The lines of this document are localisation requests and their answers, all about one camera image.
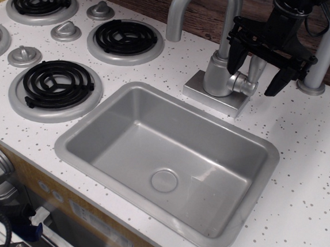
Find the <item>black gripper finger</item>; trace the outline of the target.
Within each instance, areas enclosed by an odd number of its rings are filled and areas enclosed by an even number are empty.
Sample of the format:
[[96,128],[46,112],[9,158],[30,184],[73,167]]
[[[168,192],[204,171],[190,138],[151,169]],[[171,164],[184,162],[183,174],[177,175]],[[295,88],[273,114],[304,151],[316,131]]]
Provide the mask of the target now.
[[243,65],[248,55],[248,45],[241,40],[232,38],[229,41],[229,58],[227,60],[227,70],[230,74],[235,74],[238,69]]
[[292,68],[282,68],[274,76],[266,89],[265,96],[276,96],[292,79],[294,70]]

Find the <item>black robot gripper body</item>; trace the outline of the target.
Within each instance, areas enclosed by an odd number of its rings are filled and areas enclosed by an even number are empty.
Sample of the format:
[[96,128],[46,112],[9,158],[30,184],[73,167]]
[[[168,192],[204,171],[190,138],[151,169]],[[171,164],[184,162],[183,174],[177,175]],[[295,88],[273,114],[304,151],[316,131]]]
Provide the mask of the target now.
[[317,58],[298,40],[297,32],[319,3],[273,0],[273,10],[265,22],[234,17],[227,39],[241,40],[252,53],[279,69],[292,68],[293,80],[302,80]]

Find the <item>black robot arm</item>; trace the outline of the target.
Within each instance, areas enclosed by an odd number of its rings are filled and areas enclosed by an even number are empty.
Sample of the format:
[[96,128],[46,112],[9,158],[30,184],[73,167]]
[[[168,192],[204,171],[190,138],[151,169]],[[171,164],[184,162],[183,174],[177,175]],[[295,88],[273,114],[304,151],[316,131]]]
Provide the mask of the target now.
[[318,62],[298,40],[301,25],[314,6],[321,6],[326,19],[330,15],[325,0],[273,0],[273,10],[266,22],[237,16],[228,34],[230,44],[227,70],[235,74],[249,53],[279,68],[265,91],[277,95],[291,80],[303,80],[310,67]]

